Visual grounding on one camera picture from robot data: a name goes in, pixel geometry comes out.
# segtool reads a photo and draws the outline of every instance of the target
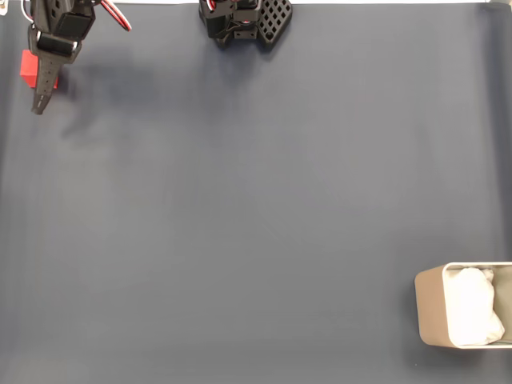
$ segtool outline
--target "red block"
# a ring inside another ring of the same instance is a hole
[[[35,88],[35,83],[38,78],[38,57],[34,56],[29,50],[23,50],[22,53],[22,68],[19,71],[22,78],[30,88]],[[55,80],[54,89],[57,89],[58,79]]]

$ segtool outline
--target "beige bin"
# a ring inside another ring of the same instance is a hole
[[[487,346],[453,344],[448,332],[444,276],[447,270],[474,267],[494,272],[494,311],[505,327],[502,340]],[[431,346],[449,346],[465,350],[512,349],[512,262],[451,262],[419,273],[414,280],[418,305],[419,333]]]

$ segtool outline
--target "robotic arm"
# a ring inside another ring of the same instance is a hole
[[[208,36],[224,48],[231,39],[259,40],[272,49],[291,20],[289,0],[200,0]]]
[[[32,21],[29,26],[30,52],[38,57],[38,78],[32,111],[42,114],[51,99],[58,72],[64,64],[71,64],[82,49],[82,40],[92,27],[94,7],[103,7],[125,29],[131,26],[110,0],[33,0],[30,14],[22,12]]]
[[[9,0],[0,0],[0,14],[7,12]],[[32,111],[42,114],[51,99],[58,72],[74,62],[82,41],[92,27],[94,7],[101,4],[127,31],[131,26],[111,0],[26,0],[22,12],[30,21],[30,52],[38,57],[38,76]],[[291,20],[289,0],[199,0],[199,16],[208,36],[224,48],[232,39],[259,40],[267,49],[274,47]]]

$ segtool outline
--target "red wire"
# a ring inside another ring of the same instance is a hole
[[[102,0],[102,6],[106,9],[106,11],[114,18],[118,24],[124,28],[125,30],[130,31],[131,26],[128,20],[125,18],[125,16],[121,13],[121,11],[116,11],[114,8],[114,4],[110,2],[110,0]]]

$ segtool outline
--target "white cloth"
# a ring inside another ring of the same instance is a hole
[[[453,344],[485,345],[501,339],[502,322],[493,310],[492,270],[464,268],[445,275],[448,330]]]

